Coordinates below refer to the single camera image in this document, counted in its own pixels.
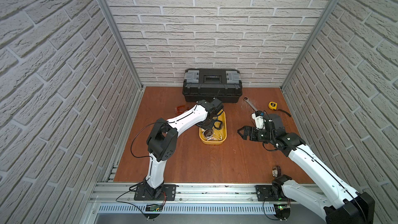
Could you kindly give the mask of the black round watch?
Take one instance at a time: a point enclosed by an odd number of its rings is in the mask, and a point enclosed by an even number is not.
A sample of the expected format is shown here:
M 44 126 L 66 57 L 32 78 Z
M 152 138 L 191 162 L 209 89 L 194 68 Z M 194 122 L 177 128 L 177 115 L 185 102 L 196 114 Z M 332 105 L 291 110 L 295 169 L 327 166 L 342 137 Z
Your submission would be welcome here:
M 216 120 L 214 123 L 214 129 L 216 130 L 222 130 L 224 127 L 224 123 L 221 120 Z

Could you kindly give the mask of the yellow plastic tray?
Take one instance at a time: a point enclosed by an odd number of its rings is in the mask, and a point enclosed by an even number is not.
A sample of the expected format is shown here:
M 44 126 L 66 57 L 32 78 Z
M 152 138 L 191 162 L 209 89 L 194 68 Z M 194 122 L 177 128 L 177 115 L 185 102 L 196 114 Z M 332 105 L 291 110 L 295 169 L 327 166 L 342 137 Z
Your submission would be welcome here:
M 226 114 L 224 111 L 220 112 L 220 116 L 218 116 L 216 119 L 217 120 L 221 120 L 224 123 L 224 127 L 222 128 L 222 130 L 216 130 L 214 128 L 212 128 L 212 130 L 215 133 L 221 133 L 223 136 L 223 141 L 207 141 L 204 136 L 203 136 L 203 132 L 205 131 L 204 129 L 200 128 L 199 134 L 200 134 L 200 139 L 201 141 L 206 144 L 206 145 L 221 145 L 226 139 L 227 139 L 227 121 L 226 121 Z

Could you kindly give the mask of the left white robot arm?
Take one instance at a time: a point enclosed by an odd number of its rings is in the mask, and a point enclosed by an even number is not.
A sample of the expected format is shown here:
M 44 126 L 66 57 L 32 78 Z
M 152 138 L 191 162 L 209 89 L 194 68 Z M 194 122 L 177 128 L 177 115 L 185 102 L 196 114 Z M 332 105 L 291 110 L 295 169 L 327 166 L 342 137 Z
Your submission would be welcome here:
M 158 119 L 147 139 L 150 163 L 144 180 L 146 192 L 154 198 L 162 193 L 167 160 L 174 154 L 178 137 L 193 126 L 211 129 L 216 117 L 223 110 L 223 103 L 214 98 L 211 102 L 200 100 L 181 115 L 165 120 Z

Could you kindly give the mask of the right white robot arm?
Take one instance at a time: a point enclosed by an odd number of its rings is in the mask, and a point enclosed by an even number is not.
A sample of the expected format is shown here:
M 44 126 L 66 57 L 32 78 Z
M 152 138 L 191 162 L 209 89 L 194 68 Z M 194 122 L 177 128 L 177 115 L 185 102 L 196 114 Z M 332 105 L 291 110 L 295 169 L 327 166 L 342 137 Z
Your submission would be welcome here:
M 375 200 L 360 193 L 328 168 L 296 133 L 288 133 L 282 119 L 262 111 L 253 113 L 255 126 L 244 126 L 238 134 L 244 140 L 273 145 L 296 163 L 322 190 L 320 195 L 301 186 L 290 176 L 281 175 L 272 181 L 268 195 L 275 200 L 291 199 L 317 214 L 328 224 L 371 224 Z

